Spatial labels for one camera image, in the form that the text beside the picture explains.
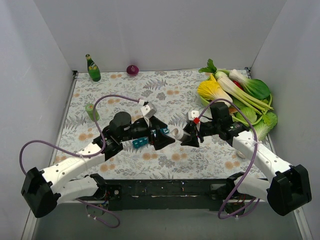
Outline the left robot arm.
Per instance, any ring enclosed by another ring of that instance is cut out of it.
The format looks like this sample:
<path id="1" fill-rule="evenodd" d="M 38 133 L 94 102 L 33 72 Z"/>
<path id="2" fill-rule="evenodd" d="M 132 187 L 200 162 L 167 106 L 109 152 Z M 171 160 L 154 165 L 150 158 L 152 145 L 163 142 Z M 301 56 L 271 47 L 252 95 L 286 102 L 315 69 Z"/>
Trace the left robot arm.
<path id="1" fill-rule="evenodd" d="M 166 127 L 167 124 L 155 116 L 149 122 L 144 118 L 132 122 L 129 113 L 118 112 L 102 134 L 74 156 L 42 170 L 36 167 L 28 170 L 21 194 L 36 218 L 48 215 L 63 200 L 69 200 L 68 194 L 78 198 L 81 191 L 83 197 L 101 200 L 107 193 L 103 184 L 88 178 L 76 188 L 73 179 L 117 155 L 123 150 L 123 142 L 146 137 L 156 151 L 173 144 L 175 139 L 161 131 Z"/>

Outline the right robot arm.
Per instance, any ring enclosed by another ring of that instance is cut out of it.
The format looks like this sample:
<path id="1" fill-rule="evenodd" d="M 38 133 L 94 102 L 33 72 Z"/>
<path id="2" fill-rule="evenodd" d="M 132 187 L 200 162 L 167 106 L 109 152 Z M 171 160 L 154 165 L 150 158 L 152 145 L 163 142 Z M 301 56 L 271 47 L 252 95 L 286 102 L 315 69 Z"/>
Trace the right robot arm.
<path id="1" fill-rule="evenodd" d="M 218 135 L 231 147 L 250 159 L 249 165 L 255 165 L 266 179 L 250 177 L 247 172 L 240 172 L 227 178 L 223 188 L 223 210 L 229 199 L 249 195 L 255 200 L 268 202 L 280 216 L 298 209 L 312 200 L 309 174 L 301 164 L 292 165 L 281 159 L 258 141 L 253 128 L 241 122 L 234 122 L 225 101 L 212 101 L 207 106 L 212 120 L 201 122 L 202 114 L 191 111 L 187 114 L 184 129 L 176 128 L 172 135 L 183 146 L 199 147 L 204 137 Z"/>

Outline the white pill bottle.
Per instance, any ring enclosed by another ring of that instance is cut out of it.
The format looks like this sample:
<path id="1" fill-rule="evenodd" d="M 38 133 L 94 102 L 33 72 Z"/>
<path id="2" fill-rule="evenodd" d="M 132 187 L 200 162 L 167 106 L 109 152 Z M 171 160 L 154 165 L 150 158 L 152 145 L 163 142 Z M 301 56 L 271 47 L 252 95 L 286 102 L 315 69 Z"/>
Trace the white pill bottle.
<path id="1" fill-rule="evenodd" d="M 191 136 L 189 133 L 185 132 L 181 128 L 173 129 L 172 130 L 172 135 L 176 140 L 181 141 L 181 142 L 187 140 Z"/>

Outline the teal pill organizer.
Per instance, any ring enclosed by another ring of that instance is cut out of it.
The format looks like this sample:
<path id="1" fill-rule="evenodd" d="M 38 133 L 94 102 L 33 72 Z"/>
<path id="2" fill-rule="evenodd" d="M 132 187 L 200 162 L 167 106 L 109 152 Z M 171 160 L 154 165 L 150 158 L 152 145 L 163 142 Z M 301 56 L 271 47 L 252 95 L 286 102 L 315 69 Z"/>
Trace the teal pill organizer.
<path id="1" fill-rule="evenodd" d="M 170 130 L 167 127 L 162 128 L 160 131 L 165 135 L 170 133 Z M 149 143 L 148 137 L 140 137 L 140 138 L 132 141 L 132 146 L 134 149 L 139 149 L 139 148 L 142 148 L 143 146 L 147 145 L 148 143 Z"/>

